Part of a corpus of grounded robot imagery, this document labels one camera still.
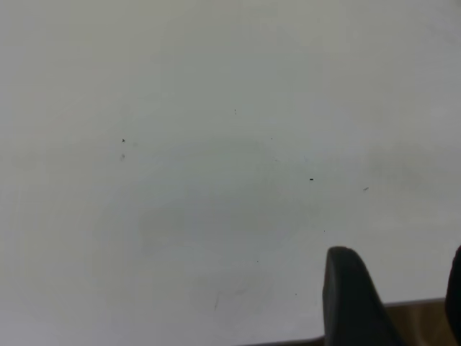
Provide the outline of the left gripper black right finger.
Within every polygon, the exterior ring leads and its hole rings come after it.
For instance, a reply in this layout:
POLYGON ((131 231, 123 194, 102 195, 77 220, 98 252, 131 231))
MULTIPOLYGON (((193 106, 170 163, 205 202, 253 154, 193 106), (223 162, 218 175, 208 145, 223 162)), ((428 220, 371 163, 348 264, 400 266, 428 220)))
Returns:
POLYGON ((447 284, 445 313, 453 336, 461 343, 461 247, 457 248, 447 284))

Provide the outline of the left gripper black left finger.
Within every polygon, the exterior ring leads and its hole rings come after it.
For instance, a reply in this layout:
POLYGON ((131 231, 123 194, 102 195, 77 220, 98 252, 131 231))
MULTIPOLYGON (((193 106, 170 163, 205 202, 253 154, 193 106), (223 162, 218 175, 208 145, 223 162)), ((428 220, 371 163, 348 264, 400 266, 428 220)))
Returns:
POLYGON ((331 247, 323 283, 325 345, 404 345, 361 257, 331 247))

